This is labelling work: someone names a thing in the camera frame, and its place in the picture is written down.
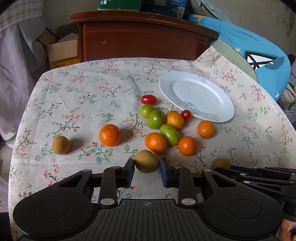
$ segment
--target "silver rivet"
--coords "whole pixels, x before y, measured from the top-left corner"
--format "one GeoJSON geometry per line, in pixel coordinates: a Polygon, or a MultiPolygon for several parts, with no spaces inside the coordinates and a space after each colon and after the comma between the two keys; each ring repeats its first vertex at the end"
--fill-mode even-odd
{"type": "Polygon", "coordinates": [[[182,199],[181,203],[186,206],[190,206],[190,205],[195,204],[195,200],[192,198],[184,198],[184,199],[182,199]]]}
{"type": "Polygon", "coordinates": [[[114,204],[115,201],[112,198],[104,198],[101,200],[101,204],[105,205],[105,206],[109,206],[114,204]]]}

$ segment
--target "red cherry tomato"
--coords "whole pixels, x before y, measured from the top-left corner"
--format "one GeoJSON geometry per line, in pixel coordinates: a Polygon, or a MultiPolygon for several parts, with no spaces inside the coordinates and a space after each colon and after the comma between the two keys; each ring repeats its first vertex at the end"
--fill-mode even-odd
{"type": "Polygon", "coordinates": [[[184,122],[188,122],[191,118],[191,112],[189,110],[183,110],[181,116],[184,119],[184,122]]]}
{"type": "Polygon", "coordinates": [[[141,103],[142,104],[152,104],[155,105],[157,102],[157,99],[154,95],[144,95],[141,98],[141,103]]]}

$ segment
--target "floral tablecloth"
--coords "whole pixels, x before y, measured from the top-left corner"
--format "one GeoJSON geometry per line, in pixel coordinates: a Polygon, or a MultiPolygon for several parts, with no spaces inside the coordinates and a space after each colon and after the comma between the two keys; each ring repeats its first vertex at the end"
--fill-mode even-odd
{"type": "MultiPolygon", "coordinates": [[[[295,167],[295,130],[274,100],[249,76],[213,47],[196,61],[113,59],[80,63],[44,73],[34,88],[18,130],[9,179],[9,212],[34,192],[82,169],[93,173],[123,166],[129,157],[146,149],[145,136],[153,132],[139,114],[140,98],[153,94],[156,108],[180,111],[162,95],[158,81],[168,71],[198,74],[217,84],[235,106],[234,118],[215,123],[216,136],[202,139],[196,133],[201,121],[192,118],[180,136],[192,135],[196,153],[185,158],[176,146],[165,156],[171,165],[193,172],[207,168],[217,157],[249,167],[295,167]],[[115,147],[101,145],[98,132],[105,124],[117,125],[122,141],[115,147]],[[70,152],[56,155],[51,144],[56,136],[71,141],[70,152]]],[[[177,198],[177,189],[163,187],[159,170],[144,174],[135,170],[132,186],[117,190],[121,198],[177,198]]],[[[96,188],[93,202],[97,202],[96,188]]]]}

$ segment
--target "wooden furniture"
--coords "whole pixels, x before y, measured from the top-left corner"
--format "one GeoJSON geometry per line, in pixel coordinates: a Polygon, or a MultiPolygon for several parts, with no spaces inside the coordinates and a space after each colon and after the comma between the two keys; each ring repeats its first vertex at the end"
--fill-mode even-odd
{"type": "Polygon", "coordinates": [[[158,14],[100,10],[71,14],[79,24],[80,61],[150,57],[195,60],[218,33],[158,14]]]}

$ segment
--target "wall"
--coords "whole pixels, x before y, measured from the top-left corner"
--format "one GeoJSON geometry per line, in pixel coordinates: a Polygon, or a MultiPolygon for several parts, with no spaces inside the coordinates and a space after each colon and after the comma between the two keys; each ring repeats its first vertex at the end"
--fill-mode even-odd
{"type": "MultiPolygon", "coordinates": [[[[279,0],[213,0],[233,24],[255,32],[279,46],[286,54],[296,55],[295,14],[279,0]]],[[[96,11],[98,0],[44,0],[46,26],[59,37],[72,28],[70,14],[96,11]]]]}

